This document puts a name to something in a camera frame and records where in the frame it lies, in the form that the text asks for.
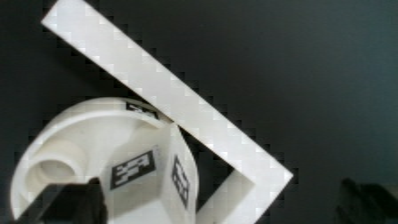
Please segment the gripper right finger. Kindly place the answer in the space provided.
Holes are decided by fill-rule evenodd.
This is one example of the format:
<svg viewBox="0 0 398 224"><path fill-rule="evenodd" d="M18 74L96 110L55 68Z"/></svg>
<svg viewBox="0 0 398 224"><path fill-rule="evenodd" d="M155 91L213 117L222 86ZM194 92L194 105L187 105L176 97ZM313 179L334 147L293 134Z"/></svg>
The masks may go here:
<svg viewBox="0 0 398 224"><path fill-rule="evenodd" d="M334 224L398 224L398 184L341 181Z"/></svg>

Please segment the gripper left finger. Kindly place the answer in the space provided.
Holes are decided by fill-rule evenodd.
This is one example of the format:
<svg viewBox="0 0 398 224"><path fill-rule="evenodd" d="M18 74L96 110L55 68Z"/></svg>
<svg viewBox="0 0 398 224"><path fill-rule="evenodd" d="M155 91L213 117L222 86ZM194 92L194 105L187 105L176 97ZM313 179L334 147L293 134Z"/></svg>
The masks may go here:
<svg viewBox="0 0 398 224"><path fill-rule="evenodd" d="M109 211L101 182L50 184L30 203L16 224L107 224Z"/></svg>

